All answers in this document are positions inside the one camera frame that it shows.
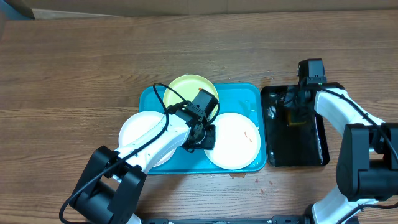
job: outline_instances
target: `wooden tabletop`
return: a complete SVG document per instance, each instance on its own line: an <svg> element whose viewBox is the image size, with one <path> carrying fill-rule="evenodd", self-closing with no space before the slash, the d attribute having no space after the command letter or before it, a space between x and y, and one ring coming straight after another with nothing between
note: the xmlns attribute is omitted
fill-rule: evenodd
<svg viewBox="0 0 398 224"><path fill-rule="evenodd" d="M0 222L60 223L91 153L118 146L123 122L154 82L185 73L213 83L296 84L298 62L322 58L373 115L397 122L398 11L8 21L0 41ZM149 176L141 217L300 215L336 184L341 137L326 122L325 167ZM386 204L395 203L392 198ZM82 220L72 209L68 219ZM396 223L367 209L363 223Z"/></svg>

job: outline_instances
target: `white plate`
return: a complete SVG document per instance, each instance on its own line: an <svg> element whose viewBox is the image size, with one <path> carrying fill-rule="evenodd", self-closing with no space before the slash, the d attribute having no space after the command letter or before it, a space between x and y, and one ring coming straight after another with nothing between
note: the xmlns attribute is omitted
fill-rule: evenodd
<svg viewBox="0 0 398 224"><path fill-rule="evenodd" d="M261 139L256 125L237 113L217 116L216 144L213 150L205 150L209 160L217 166L235 170L252 163L260 151Z"/></svg>
<svg viewBox="0 0 398 224"><path fill-rule="evenodd" d="M143 136L162 120L163 114L156 111L143 111L132 115L122 126L119 133L119 147L125 146ZM162 165L174 154L175 149L167 153L155 166Z"/></svg>

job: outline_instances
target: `wood grain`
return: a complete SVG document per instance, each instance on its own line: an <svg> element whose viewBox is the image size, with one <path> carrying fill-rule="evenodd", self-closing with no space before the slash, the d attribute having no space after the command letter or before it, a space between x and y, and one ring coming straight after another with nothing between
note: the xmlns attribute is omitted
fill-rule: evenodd
<svg viewBox="0 0 398 224"><path fill-rule="evenodd" d="M115 148L139 96L185 73L213 83L296 84L322 58L366 110L396 121L398 11L7 21L0 42L0 222L60 223L58 210L91 153ZM141 217L259 218L301 214L336 184L341 137L326 123L325 167L148 177ZM386 203L394 203L393 198ZM67 218L82 220L73 210ZM395 223L368 209L363 223Z"/></svg>

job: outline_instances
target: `brown stain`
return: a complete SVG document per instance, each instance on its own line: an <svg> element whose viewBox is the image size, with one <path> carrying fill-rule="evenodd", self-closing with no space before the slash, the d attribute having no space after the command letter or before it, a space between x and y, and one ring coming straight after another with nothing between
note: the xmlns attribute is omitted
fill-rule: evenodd
<svg viewBox="0 0 398 224"><path fill-rule="evenodd" d="M229 174L232 179L235 177L239 177L239 178L244 178L244 176L246 176L246 173L235 173L235 174Z"/></svg>

